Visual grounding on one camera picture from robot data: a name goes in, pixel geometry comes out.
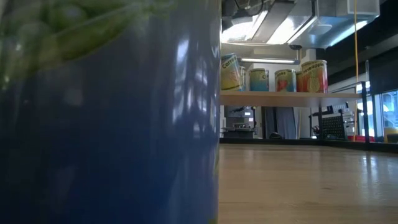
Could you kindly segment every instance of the stainless steel hood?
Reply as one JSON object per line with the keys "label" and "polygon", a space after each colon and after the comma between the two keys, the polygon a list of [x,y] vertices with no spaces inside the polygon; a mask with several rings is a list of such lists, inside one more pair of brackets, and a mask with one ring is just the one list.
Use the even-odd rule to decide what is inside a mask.
{"label": "stainless steel hood", "polygon": [[[379,0],[360,1],[357,29],[379,16],[379,5]],[[267,9],[267,15],[253,38],[222,39],[253,46],[292,44],[325,49],[354,32],[353,9],[354,0],[276,0]]]}

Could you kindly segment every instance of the wooden table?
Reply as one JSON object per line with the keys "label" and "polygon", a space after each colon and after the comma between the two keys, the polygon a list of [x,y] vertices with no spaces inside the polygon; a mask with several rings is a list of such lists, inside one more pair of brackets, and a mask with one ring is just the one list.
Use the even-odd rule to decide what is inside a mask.
{"label": "wooden table", "polygon": [[398,223],[398,156],[221,145],[219,223]]}

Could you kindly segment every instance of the range hood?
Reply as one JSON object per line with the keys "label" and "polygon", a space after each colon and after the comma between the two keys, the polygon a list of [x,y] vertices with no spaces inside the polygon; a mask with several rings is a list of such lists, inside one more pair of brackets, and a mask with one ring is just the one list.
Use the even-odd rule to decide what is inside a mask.
{"label": "range hood", "polygon": [[[380,15],[380,1],[360,0],[357,15],[359,30]],[[325,49],[353,32],[354,0],[274,0],[250,24],[238,24],[224,31],[222,41],[253,46],[290,44]]]}

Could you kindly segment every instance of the red object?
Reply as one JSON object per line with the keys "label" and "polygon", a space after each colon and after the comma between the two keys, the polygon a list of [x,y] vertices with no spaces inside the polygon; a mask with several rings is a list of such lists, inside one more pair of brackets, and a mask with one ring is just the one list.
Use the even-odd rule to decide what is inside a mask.
{"label": "red object", "polygon": [[[354,141],[354,136],[348,136],[348,140]],[[357,142],[365,142],[365,136],[355,136],[355,141]],[[374,137],[370,136],[370,141],[371,142],[376,142],[374,140]]]}

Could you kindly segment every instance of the shelf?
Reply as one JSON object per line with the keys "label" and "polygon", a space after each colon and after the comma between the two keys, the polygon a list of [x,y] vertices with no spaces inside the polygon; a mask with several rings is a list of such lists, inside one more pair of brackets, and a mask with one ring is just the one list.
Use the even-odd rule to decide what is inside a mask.
{"label": "shelf", "polygon": [[221,91],[221,105],[319,107],[360,100],[354,93],[282,93],[265,91]]}

